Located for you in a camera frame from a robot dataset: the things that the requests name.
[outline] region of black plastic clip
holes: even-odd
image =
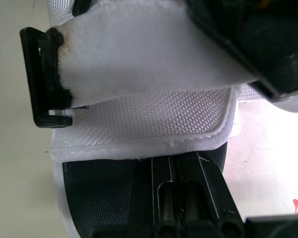
[[[71,126],[73,123],[71,117],[49,115],[51,108],[49,108],[47,103],[40,48],[40,42],[45,39],[45,33],[28,27],[20,31],[20,36],[35,124],[41,128]]]

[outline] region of black fabric panel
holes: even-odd
[[[65,192],[82,238],[95,226],[127,222],[131,177],[137,160],[63,163]]]
[[[216,150],[205,151],[205,153],[207,153],[208,156],[210,156],[214,160],[214,162],[218,165],[222,173],[224,170],[226,151],[227,151],[227,143],[225,143],[224,145],[222,145]]]

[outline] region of white woven nylon fabric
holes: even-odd
[[[95,1],[92,7],[109,2],[115,0]],[[50,0],[52,26],[73,17],[73,3]],[[52,158],[57,162],[139,159],[213,150],[229,138],[236,98],[237,90],[224,88],[129,96],[59,112],[71,115],[73,125],[53,129]]]

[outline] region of white surface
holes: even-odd
[[[51,131],[32,119],[19,37],[26,26],[49,27],[46,1],[0,0],[0,238],[65,238]]]
[[[241,215],[294,214],[298,114],[263,100],[239,108],[242,130],[228,142],[224,178]]]
[[[51,132],[32,120],[18,36],[25,26],[48,28],[46,1],[0,0],[0,238],[66,238]],[[242,131],[229,141],[224,175],[242,216],[294,213],[298,114],[258,101],[240,105],[240,116]]]

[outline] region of black plastic buckle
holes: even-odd
[[[73,119],[49,115],[44,72],[41,64],[40,42],[45,33],[28,27],[20,31],[28,85],[31,97],[33,119],[40,128],[63,128],[71,126]]]

